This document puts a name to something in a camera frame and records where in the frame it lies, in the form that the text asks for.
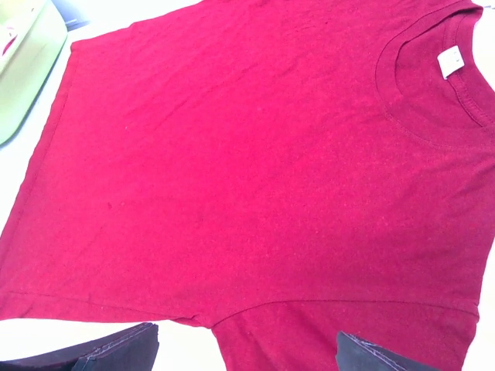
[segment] maroon shirt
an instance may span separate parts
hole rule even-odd
[[[495,235],[480,14],[204,0],[73,44],[0,318],[202,325],[235,370],[336,369],[343,330],[459,369]]]

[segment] fabric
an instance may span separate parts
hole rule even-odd
[[[335,370],[338,331],[460,369],[495,235],[481,12],[204,0],[73,44],[0,318],[206,326],[229,370]]]

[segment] green object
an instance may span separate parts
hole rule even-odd
[[[0,22],[18,33],[0,57],[0,145],[21,126],[67,38],[65,22],[50,0],[13,1],[7,6],[0,0]]]

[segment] dark object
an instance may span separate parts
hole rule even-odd
[[[336,360],[340,371],[438,371],[345,332],[337,334]]]
[[[141,323],[92,342],[0,362],[0,371],[151,371],[158,347],[158,326]]]

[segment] stitching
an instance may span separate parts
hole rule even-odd
[[[184,317],[184,316],[170,316],[170,315],[165,315],[163,313],[158,313],[158,312],[153,312],[153,311],[144,311],[144,310],[141,310],[141,309],[128,308],[128,307],[121,306],[121,305],[101,304],[101,303],[97,303],[97,302],[94,302],[94,301],[86,301],[86,300],[81,300],[81,299],[76,299],[76,298],[65,298],[63,296],[56,296],[56,295],[34,294],[34,293],[30,293],[30,292],[21,292],[21,291],[12,291],[12,290],[9,290],[8,293],[9,294],[17,294],[17,295],[41,296],[41,297],[45,297],[45,298],[54,298],[54,299],[62,299],[62,300],[68,300],[68,301],[75,301],[75,302],[78,302],[78,303],[85,303],[85,304],[90,304],[90,305],[96,305],[96,306],[105,307],[105,308],[122,309],[122,310],[125,310],[125,311],[135,311],[137,313],[143,313],[143,314],[147,314],[147,315],[158,315],[160,317],[167,317],[169,319],[172,319],[172,318],[176,318],[176,319],[179,319],[179,318],[193,319],[193,318]]]
[[[328,299],[328,300],[284,300],[284,301],[269,301],[266,303],[262,303],[259,305],[255,305],[250,308],[245,308],[240,311],[237,311],[231,315],[228,315],[227,317],[222,318],[218,322],[215,322],[211,328],[219,325],[223,321],[226,321],[230,318],[235,317],[236,315],[240,315],[242,313],[245,313],[246,311],[250,311],[252,309],[260,308],[266,305],[275,305],[275,304],[286,304],[286,303],[375,303],[375,304],[404,304],[404,305],[421,305],[421,306],[426,306],[426,307],[433,307],[433,308],[442,308],[442,309],[448,309],[451,311],[459,311],[462,313],[465,313],[467,315],[472,315],[474,317],[477,317],[474,313],[471,311],[467,311],[464,309],[459,309],[459,308],[454,308],[454,307],[449,307],[447,305],[435,305],[435,304],[429,304],[429,303],[421,303],[421,302],[414,302],[414,301],[401,301],[401,300],[341,300],[341,299]]]
[[[387,363],[390,367],[397,371],[407,371],[404,367],[396,363],[393,359],[388,358],[385,354],[380,352],[379,350],[373,349],[376,345],[370,342],[363,342],[359,340],[356,336],[347,334],[347,336],[353,340],[356,344],[358,344],[359,347],[361,347],[363,350],[371,353],[372,355],[376,356],[377,358],[381,359],[383,362]]]
[[[378,88],[378,78],[377,78],[377,72],[378,72],[378,65],[380,64],[380,62],[382,61],[383,59],[383,54],[385,53],[385,51],[389,48],[390,44],[392,44],[396,38],[398,38],[399,36],[401,36],[402,34],[404,34],[405,32],[407,32],[409,29],[413,28],[416,23],[418,22],[421,22],[424,18],[427,18],[429,17],[430,15],[434,14],[434,13],[437,13],[437,12],[441,12],[443,9],[446,9],[446,8],[449,8],[449,7],[453,7],[454,5],[457,5],[457,4],[462,4],[464,3],[465,0],[459,0],[457,2],[453,2],[451,4],[448,4],[448,5],[445,5],[439,9],[436,9],[436,10],[433,10],[425,15],[423,15],[421,18],[417,19],[416,21],[414,21],[410,26],[408,26],[406,29],[404,29],[403,31],[401,31],[400,33],[398,33],[396,36],[392,37],[392,39],[390,39],[390,41],[388,41],[385,46],[383,47],[383,49],[380,51],[380,54],[378,56],[378,59],[377,59],[377,62],[375,63],[374,65],[374,82],[375,82],[375,93],[378,95],[378,99],[379,101],[381,102],[381,107],[382,107],[382,110],[384,111],[385,113],[385,116],[390,120],[390,121],[393,121],[395,123],[395,127],[398,128],[400,131],[402,131],[402,133],[406,134],[408,137],[410,138],[413,138],[415,139],[416,141],[420,141],[428,146],[431,146],[433,148],[437,148],[437,149],[442,149],[442,150],[445,150],[445,149],[448,149],[450,151],[471,151],[473,150],[473,147],[474,148],[479,148],[479,149],[483,149],[483,150],[490,150],[492,148],[492,146],[490,144],[485,144],[485,145],[476,145],[476,146],[472,146],[472,145],[446,145],[446,144],[442,144],[442,143],[438,143],[436,141],[433,141],[433,140],[428,140],[426,138],[423,138],[422,136],[420,136],[419,134],[416,134],[414,133],[413,131],[410,131],[408,130],[404,125],[402,125],[401,121],[398,120],[389,110],[388,106],[388,102],[384,99],[384,97],[382,96],[382,93],[381,93],[381,90]],[[458,9],[457,12],[462,12],[462,11],[466,11],[468,9],[467,5],[466,5],[466,8],[465,9]]]

